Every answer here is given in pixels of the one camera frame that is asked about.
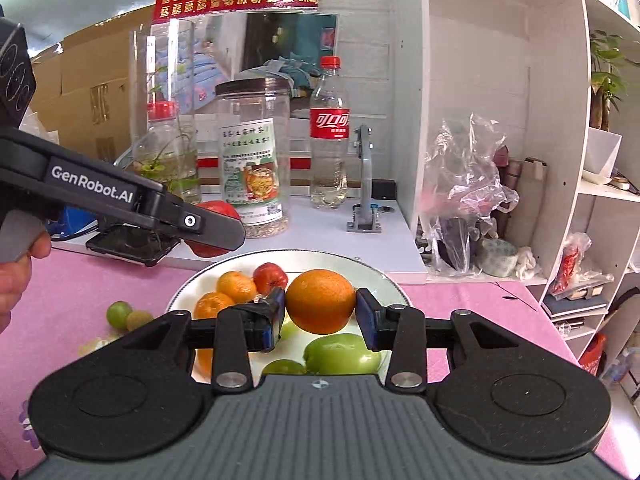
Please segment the person's left hand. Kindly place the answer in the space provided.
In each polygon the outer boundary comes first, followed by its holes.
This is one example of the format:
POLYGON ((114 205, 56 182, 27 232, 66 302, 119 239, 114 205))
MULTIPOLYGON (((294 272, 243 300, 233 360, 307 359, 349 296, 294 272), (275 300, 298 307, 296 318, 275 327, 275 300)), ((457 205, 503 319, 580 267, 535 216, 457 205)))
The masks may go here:
POLYGON ((43 259, 50 252, 50 236, 43 232, 17 261, 0 264, 0 333, 9 326, 12 310, 21 300, 32 278, 32 258, 43 259))

